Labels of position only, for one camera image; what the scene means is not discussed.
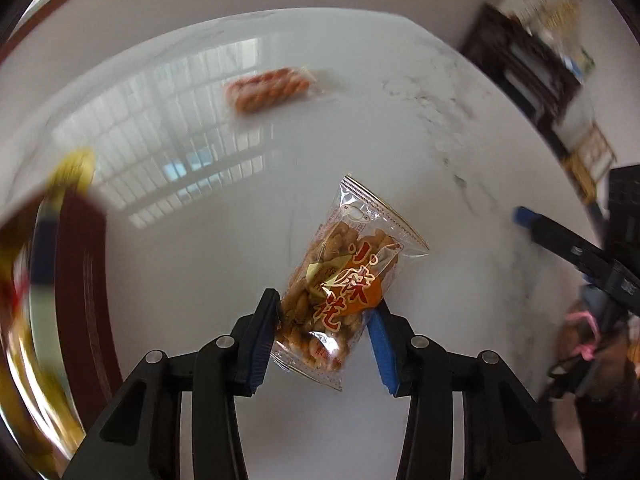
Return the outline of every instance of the orange packaged food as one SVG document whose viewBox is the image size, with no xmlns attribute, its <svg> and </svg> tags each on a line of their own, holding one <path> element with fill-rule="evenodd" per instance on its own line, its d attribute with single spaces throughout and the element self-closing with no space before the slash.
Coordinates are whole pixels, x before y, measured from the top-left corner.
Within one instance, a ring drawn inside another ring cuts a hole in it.
<svg viewBox="0 0 640 480">
<path fill-rule="evenodd" d="M 274 361 L 341 390 L 340 370 L 399 268 L 425 240 L 350 176 L 282 294 Z"/>
<path fill-rule="evenodd" d="M 307 70 L 281 68 L 233 81 L 226 85 L 225 94 L 229 104 L 242 114 L 306 94 L 313 82 Z"/>
</svg>

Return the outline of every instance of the snack bag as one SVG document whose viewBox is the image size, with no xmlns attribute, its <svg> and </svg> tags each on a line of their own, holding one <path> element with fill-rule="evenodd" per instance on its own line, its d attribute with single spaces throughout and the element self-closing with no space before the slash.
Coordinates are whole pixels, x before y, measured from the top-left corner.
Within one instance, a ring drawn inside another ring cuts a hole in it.
<svg viewBox="0 0 640 480">
<path fill-rule="evenodd" d="M 306 94 L 313 82 L 308 70 L 281 68 L 233 81 L 226 85 L 225 95 L 236 112 L 249 113 Z"/>
<path fill-rule="evenodd" d="M 406 260 L 425 240 L 362 184 L 344 177 L 325 224 L 282 294 L 271 355 L 341 390 L 340 370 Z"/>
</svg>

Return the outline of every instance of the orange object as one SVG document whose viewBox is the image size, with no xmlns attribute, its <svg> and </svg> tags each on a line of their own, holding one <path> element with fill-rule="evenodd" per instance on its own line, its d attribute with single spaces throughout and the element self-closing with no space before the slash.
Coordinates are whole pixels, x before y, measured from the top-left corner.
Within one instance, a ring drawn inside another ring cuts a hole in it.
<svg viewBox="0 0 640 480">
<path fill-rule="evenodd" d="M 242 114 L 305 94 L 311 83 L 306 73 L 294 68 L 281 68 L 233 81 L 226 86 L 225 93 L 229 104 Z"/>
</svg>

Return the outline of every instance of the blue rubber pad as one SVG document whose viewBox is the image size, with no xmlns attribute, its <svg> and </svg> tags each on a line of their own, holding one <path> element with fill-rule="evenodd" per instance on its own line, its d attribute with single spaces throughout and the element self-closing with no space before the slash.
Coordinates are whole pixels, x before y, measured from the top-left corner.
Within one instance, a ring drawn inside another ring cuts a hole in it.
<svg viewBox="0 0 640 480">
<path fill-rule="evenodd" d="M 513 210 L 513 221 L 522 227 L 526 227 L 527 229 L 531 229 L 533 222 L 539 216 L 540 215 L 535 211 L 532 211 L 531 209 L 527 209 L 526 207 L 523 207 L 523 206 L 518 206 Z"/>
<path fill-rule="evenodd" d="M 369 337 L 373 353 L 378 363 L 378 372 L 382 383 L 387 387 L 391 395 L 398 391 L 399 380 L 396 370 L 396 354 L 392 349 L 391 342 L 386 335 L 385 325 L 377 310 L 373 310 L 369 324 Z"/>
</svg>

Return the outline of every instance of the marble tabletop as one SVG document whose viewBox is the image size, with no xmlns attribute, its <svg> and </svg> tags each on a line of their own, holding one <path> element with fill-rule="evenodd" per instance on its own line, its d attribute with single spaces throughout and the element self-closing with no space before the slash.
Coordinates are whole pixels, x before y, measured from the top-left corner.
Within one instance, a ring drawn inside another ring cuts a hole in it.
<svg viewBox="0 0 640 480">
<path fill-rule="evenodd" d="M 235 117 L 223 83 L 281 66 L 313 70 L 319 91 Z M 282 290 L 347 173 L 430 243 L 392 285 L 390 309 L 449 351 L 497 351 L 532 392 L 580 275 L 532 245 L 512 209 L 594 241 L 516 107 L 454 50 L 387 14 L 289 9 L 176 30 L 92 69 L 0 142 L 5 214 L 66 152 L 95 150 L 123 374 L 151 349 L 197 350 L 266 287 Z M 395 476 L 408 399 L 386 392 L 366 335 L 343 385 L 335 392 L 270 364 L 258 394 L 237 402 L 252 480 Z M 452 478 L 462 476 L 459 407 Z"/>
</svg>

